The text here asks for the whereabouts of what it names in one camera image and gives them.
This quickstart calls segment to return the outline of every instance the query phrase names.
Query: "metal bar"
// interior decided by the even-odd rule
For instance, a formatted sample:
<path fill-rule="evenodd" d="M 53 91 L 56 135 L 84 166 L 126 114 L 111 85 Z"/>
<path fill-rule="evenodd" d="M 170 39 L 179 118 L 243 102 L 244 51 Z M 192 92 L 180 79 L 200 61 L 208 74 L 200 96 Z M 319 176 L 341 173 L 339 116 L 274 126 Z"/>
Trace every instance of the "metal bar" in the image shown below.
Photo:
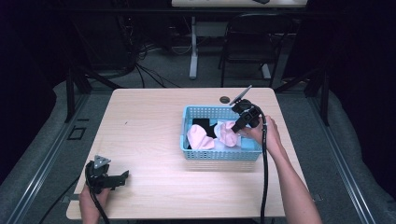
<path fill-rule="evenodd" d="M 63 14 L 101 14 L 101 15 L 169 15 L 169 16 L 216 16 L 229 17 L 245 12 L 251 13 L 285 13 L 297 18 L 306 19 L 324 19 L 324 20 L 340 20 L 345 16 L 345 12 L 324 12 L 324 11 L 306 11 L 304 8 L 293 7 L 169 7 L 169 8 L 72 8 L 72 7 L 51 7 L 46 8 L 47 11 L 53 11 Z"/>
<path fill-rule="evenodd" d="M 308 103 L 312 106 L 315 118 L 317 119 L 322 131 L 326 134 L 326 137 L 330 143 L 335 166 L 337 167 L 338 172 L 340 173 L 340 176 L 344 181 L 346 190 L 355 206 L 359 218 L 361 219 L 361 223 L 375 224 L 375 220 L 366 201 L 364 200 L 361 189 L 359 188 L 358 184 L 355 181 L 355 178 L 350 172 L 344 155 L 332 134 L 332 129 L 330 126 L 326 126 L 324 124 L 320 114 L 318 113 L 318 102 L 316 102 L 314 99 L 315 98 L 308 97 Z"/>
<path fill-rule="evenodd" d="M 49 149 L 46 158 L 43 160 L 34 177 L 30 181 L 26 191 L 23 193 L 23 196 L 21 197 L 11 216 L 8 218 L 7 223 L 22 223 L 30 205 L 43 185 L 47 175 L 49 174 L 50 168 L 52 167 L 53 163 L 55 163 L 59 155 L 61 145 L 66 137 L 66 134 L 73 128 L 73 123 L 76 119 L 76 116 L 81 111 L 81 108 L 87 103 L 88 98 L 89 95 L 82 94 L 78 99 L 76 115 L 71 119 L 70 123 L 65 123 L 60 130 L 53 145 Z"/>

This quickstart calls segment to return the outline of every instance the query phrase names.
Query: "human arm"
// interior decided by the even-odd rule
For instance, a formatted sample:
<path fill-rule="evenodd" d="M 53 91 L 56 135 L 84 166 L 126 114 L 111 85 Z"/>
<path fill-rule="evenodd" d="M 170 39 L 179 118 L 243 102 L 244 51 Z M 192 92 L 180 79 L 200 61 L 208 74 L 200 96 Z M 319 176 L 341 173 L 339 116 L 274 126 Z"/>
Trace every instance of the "human arm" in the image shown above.
<path fill-rule="evenodd" d="M 103 208 L 106 206 L 107 196 L 110 189 L 102 189 L 100 194 L 96 194 L 96 198 Z M 83 224 L 97 224 L 99 223 L 100 213 L 93 203 L 90 189 L 84 185 L 82 192 L 79 194 L 79 210 L 81 212 L 81 219 Z"/>
<path fill-rule="evenodd" d="M 280 191 L 286 219 L 289 224 L 322 223 L 318 209 L 301 178 L 291 165 L 288 154 L 280 141 L 276 123 L 266 116 L 266 145 L 276 164 L 279 176 Z M 259 144 L 262 141 L 262 121 L 257 128 L 244 128 L 245 134 L 253 137 Z"/>

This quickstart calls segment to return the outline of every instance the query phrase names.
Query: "table leg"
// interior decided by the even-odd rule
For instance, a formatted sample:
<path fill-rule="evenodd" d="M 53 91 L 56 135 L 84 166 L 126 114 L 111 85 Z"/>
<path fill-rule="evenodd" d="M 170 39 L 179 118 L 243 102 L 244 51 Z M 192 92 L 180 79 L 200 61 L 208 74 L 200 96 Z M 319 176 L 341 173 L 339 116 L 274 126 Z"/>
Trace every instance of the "table leg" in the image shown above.
<path fill-rule="evenodd" d="M 197 78 L 198 66 L 198 49 L 197 49 L 197 35 L 195 32 L 195 17 L 191 18 L 191 64 L 190 64 L 190 79 Z"/>

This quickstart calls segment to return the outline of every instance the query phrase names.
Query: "dark floor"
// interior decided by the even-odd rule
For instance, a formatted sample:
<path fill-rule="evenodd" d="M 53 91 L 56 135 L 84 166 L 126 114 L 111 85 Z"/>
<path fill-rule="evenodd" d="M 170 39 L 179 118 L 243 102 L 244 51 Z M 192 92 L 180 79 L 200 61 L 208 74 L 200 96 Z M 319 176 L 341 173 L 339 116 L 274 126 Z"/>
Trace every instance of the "dark floor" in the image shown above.
<path fill-rule="evenodd" d="M 282 53 L 280 68 L 287 61 L 291 44 L 292 38 Z M 174 51 L 152 49 L 139 64 L 166 78 L 164 86 L 167 88 L 219 87 L 219 50 L 218 39 L 200 39 L 198 77 L 195 80 L 189 79 L 191 52 L 181 53 L 187 51 L 187 48 L 174 48 Z M 260 75 L 252 66 L 228 68 L 231 77 Z M 143 87 L 141 77 L 135 70 L 127 76 L 117 76 L 114 71 L 101 74 L 126 88 Z M 142 76 L 146 88 L 161 88 L 151 76 Z M 67 124 L 64 123 L 67 111 L 65 83 L 54 88 L 58 96 L 57 104 L 49 120 L 0 187 L 1 223 L 38 223 L 59 195 L 79 176 L 111 94 L 111 90 L 100 82 L 94 79 L 90 82 L 93 86 L 92 94 L 76 93 L 77 113 Z M 249 84 L 266 86 L 268 81 L 226 81 L 226 87 L 246 87 Z M 281 84 L 283 82 L 280 77 L 276 77 L 275 87 Z M 325 127 L 318 117 L 318 99 L 306 98 L 302 92 L 304 86 L 304 83 L 300 83 L 286 92 L 278 93 L 276 97 L 323 222 L 396 223 L 396 203 L 375 183 L 370 171 L 361 161 L 359 141 L 337 98 L 333 94 L 330 96 L 330 127 Z M 67 137 L 75 126 L 84 127 L 86 132 L 80 140 L 68 140 Z M 67 191 L 65 198 L 56 203 L 44 223 L 78 223 L 65 216 L 67 197 L 72 197 L 74 187 Z M 224 223 L 250 221 L 224 220 Z M 274 221 L 286 223 L 284 218 L 279 217 Z M 136 220 L 114 220 L 111 223 L 132 222 Z M 155 222 L 210 223 L 208 220 Z"/>

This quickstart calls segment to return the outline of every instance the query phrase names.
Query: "black wall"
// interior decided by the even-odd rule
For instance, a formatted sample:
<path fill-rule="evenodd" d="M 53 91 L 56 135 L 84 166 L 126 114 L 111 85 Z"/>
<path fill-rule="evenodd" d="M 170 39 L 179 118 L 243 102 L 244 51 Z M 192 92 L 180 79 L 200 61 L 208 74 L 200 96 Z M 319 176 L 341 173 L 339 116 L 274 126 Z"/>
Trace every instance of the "black wall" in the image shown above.
<path fill-rule="evenodd" d="M 335 53 L 327 69 L 330 88 L 357 132 L 363 161 L 396 198 L 396 6 L 360 0 L 329 7 L 330 2 L 310 0 L 308 10 L 345 17 L 303 20 L 284 77 L 302 76 Z M 335 50 L 334 40 L 341 40 Z"/>

